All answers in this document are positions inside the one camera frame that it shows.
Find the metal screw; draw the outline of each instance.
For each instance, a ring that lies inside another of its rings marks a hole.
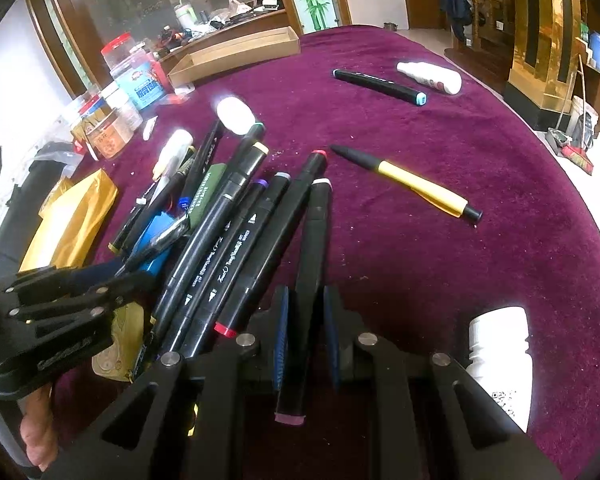
[[[165,352],[160,357],[160,362],[165,366],[173,366],[180,362],[180,354],[177,352]]]
[[[378,342],[378,336],[371,332],[363,332],[358,336],[358,341],[364,346],[373,346]]]
[[[248,333],[240,334],[237,338],[235,338],[235,342],[237,342],[240,346],[251,346],[256,342],[256,336]]]
[[[451,357],[439,352],[431,356],[431,362],[436,366],[449,366],[451,364]]]

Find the velvet tablecloth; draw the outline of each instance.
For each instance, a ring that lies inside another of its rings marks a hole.
[[[167,136],[184,127],[199,141],[222,96],[241,97],[266,124],[264,175],[294,174],[311,150],[331,143],[384,156],[464,196],[484,218],[474,229],[330,153],[329,282],[340,287],[347,308],[400,348],[445,351],[462,364],[470,319],[524,306],[534,360],[528,432],[565,478],[574,478],[600,444],[600,232],[578,192],[522,120],[469,76],[449,96],[397,73],[399,60],[449,66],[419,44],[354,26],[303,36],[301,48],[209,82],[182,105],[157,108],[150,141],[136,136],[104,164],[121,196],[95,261],[111,257],[107,243],[148,186]],[[428,101],[415,107],[339,82],[335,68],[421,88]],[[223,140],[218,160],[235,144]],[[94,168],[85,159],[78,171]],[[275,283],[293,283],[296,257],[297,241]],[[115,387],[90,373],[87,366],[72,370],[56,384],[65,444],[114,397]],[[305,427],[296,429],[273,424],[273,405],[257,401],[247,417],[245,478],[365,478],[361,406],[318,388]],[[312,453],[300,452],[306,444]]]

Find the cardboard box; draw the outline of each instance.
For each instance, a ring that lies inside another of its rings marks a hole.
[[[298,35],[291,27],[264,30],[187,54],[169,72],[174,88],[248,64],[300,52]]]

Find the floor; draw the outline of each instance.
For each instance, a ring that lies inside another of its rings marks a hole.
[[[444,56],[445,49],[452,46],[451,32],[447,30],[420,28],[413,30],[398,30],[397,33],[412,41],[416,41],[440,56]],[[502,101],[501,95],[493,91],[491,92]],[[591,176],[586,174],[566,158],[556,157],[554,152],[552,152],[551,148],[544,140],[544,133],[534,132],[534,134],[546,146],[551,155],[556,158],[558,164],[560,164],[561,168],[564,170],[564,173],[567,174],[575,188],[580,193],[584,203],[589,208],[589,211],[593,216],[598,229],[600,230],[600,134],[595,140],[593,147],[587,152],[587,155],[589,155],[589,158],[594,165],[593,175]]]

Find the wooden staircase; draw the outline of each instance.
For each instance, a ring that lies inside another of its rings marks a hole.
[[[454,46],[445,50],[445,56],[476,79],[502,94],[513,63],[516,30],[515,0],[469,0],[469,2],[474,10],[471,45],[461,44],[454,37]]]

